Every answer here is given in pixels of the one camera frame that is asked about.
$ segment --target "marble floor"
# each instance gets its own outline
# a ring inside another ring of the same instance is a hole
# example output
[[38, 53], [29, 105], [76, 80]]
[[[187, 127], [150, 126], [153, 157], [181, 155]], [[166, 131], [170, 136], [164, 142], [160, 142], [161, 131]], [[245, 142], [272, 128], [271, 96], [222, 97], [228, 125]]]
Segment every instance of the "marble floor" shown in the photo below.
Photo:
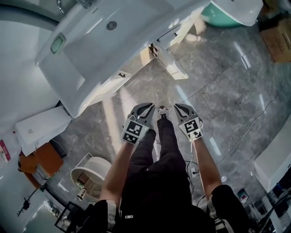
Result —
[[[110, 162], [118, 152], [122, 124], [133, 106], [153, 102], [170, 108], [180, 151], [191, 160], [191, 146], [177, 127], [172, 105], [192, 105], [204, 122], [204, 141], [224, 184], [237, 193], [241, 188], [255, 201], [265, 195], [257, 181], [253, 161], [270, 144], [291, 114], [291, 63], [273, 63], [257, 26], [236, 29], [207, 27], [202, 40], [183, 41], [169, 51], [189, 75], [174, 80], [153, 60], [131, 78], [117, 94], [88, 107], [55, 138], [67, 151], [64, 165], [49, 181], [52, 192], [65, 202], [79, 202], [70, 171], [87, 154]], [[157, 131], [157, 112], [153, 117]], [[159, 136], [153, 151], [156, 156]], [[193, 203], [202, 197], [200, 179]]]

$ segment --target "teal basin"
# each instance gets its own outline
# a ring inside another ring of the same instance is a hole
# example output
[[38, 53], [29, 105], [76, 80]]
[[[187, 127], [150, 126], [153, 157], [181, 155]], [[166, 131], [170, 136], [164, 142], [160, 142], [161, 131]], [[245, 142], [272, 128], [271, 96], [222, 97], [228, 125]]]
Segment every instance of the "teal basin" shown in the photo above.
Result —
[[202, 20], [215, 27], [238, 27], [242, 24], [236, 22], [214, 4], [210, 3], [201, 14]]

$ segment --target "shoe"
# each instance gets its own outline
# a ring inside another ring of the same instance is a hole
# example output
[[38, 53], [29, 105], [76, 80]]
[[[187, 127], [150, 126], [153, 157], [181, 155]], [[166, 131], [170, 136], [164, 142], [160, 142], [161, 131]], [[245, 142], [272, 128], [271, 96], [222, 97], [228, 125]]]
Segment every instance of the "shoe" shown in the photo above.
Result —
[[159, 107], [159, 115], [161, 119], [168, 119], [169, 118], [169, 111], [165, 106], [160, 106]]

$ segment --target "person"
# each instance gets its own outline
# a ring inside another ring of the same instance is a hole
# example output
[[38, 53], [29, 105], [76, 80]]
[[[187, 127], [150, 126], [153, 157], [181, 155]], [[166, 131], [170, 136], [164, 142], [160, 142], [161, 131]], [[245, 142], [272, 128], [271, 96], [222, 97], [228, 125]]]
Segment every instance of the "person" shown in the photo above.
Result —
[[123, 142], [104, 180], [100, 200], [80, 232], [248, 232], [245, 209], [232, 189], [222, 185], [202, 138], [192, 143], [207, 211], [192, 205], [186, 163], [168, 110], [161, 106], [159, 114], [160, 159], [153, 162], [154, 130], [146, 133], [134, 152], [134, 145]]

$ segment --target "sleeve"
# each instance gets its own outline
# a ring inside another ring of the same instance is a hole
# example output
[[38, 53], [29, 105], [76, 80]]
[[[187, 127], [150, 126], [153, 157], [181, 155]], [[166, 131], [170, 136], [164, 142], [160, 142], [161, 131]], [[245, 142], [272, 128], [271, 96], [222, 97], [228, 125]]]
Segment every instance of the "sleeve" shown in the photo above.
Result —
[[228, 185], [220, 185], [212, 191], [207, 207], [217, 233], [248, 232], [247, 213]]
[[102, 200], [95, 204], [78, 233], [114, 233], [117, 232], [120, 221], [121, 218], [116, 204], [113, 201]]

